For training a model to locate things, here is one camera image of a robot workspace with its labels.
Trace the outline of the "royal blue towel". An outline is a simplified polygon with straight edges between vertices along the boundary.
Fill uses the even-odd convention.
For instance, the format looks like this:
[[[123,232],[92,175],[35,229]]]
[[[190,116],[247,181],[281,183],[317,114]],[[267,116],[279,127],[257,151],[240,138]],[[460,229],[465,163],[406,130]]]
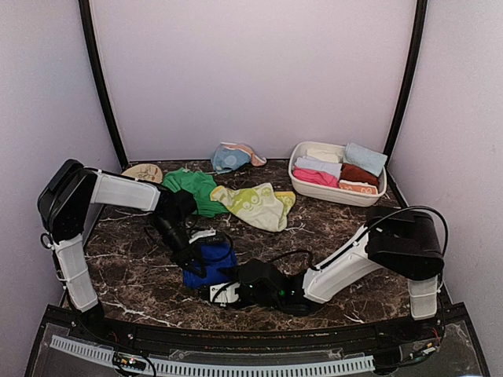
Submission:
[[[230,245],[227,242],[204,244],[200,249],[206,276],[200,277],[184,270],[183,284],[189,289],[196,290],[211,285],[228,283],[231,277],[226,275],[224,271],[237,265],[235,252]]]

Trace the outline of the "cream yellow cloth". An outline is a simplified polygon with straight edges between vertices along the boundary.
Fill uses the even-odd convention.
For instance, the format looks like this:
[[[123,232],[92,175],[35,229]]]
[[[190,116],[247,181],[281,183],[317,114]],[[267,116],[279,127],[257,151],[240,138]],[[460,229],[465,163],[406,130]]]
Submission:
[[[296,203],[294,192],[277,192],[270,183],[238,190],[220,185],[211,192],[210,199],[241,221],[267,232],[285,230],[288,213]]]

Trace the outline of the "light blue towel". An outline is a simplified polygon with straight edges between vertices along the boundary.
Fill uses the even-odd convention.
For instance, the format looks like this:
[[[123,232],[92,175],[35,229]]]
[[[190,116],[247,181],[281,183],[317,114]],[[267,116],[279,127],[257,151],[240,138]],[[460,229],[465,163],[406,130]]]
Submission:
[[[379,177],[387,162],[387,156],[361,145],[349,143],[345,146],[343,151],[343,162],[355,165]]]

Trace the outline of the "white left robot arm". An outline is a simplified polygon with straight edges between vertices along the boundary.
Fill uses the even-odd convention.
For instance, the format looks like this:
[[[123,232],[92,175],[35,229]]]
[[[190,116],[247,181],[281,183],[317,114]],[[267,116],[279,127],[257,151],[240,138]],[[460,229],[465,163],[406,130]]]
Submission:
[[[111,326],[104,320],[83,247],[84,225],[92,204],[151,214],[157,232],[171,250],[171,261],[199,277],[206,275],[206,269],[200,247],[185,228],[185,219],[197,210],[190,192],[173,192],[161,184],[85,167],[75,159],[65,161],[37,201],[46,230],[41,241],[52,251],[57,278],[77,312],[81,331],[94,342],[105,342],[111,335]]]

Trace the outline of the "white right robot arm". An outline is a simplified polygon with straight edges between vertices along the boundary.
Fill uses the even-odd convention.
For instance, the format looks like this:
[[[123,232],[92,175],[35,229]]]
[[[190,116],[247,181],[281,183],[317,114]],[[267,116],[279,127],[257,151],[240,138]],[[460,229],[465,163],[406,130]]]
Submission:
[[[364,276],[387,269],[407,280],[411,316],[402,322],[401,333],[417,341],[430,330],[437,313],[445,266],[448,242],[439,240],[436,219],[447,224],[431,207],[373,207],[365,224],[322,262],[288,276],[274,261],[252,259],[238,269],[235,292],[241,302],[306,317]]]

